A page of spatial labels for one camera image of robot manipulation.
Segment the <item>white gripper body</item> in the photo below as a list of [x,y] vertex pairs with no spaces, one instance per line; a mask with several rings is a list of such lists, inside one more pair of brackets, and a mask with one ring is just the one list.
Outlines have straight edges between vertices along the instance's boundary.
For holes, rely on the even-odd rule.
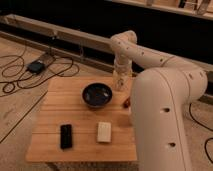
[[116,91],[125,91],[132,77],[131,67],[116,66],[113,71],[113,86]]

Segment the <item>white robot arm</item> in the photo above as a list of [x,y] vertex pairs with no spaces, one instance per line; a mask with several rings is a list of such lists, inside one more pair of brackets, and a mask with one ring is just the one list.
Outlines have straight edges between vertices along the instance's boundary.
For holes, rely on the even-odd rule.
[[179,56],[139,46],[133,31],[110,38],[115,69],[143,68],[133,80],[130,103],[139,171],[192,171],[182,107],[207,89],[207,74]]

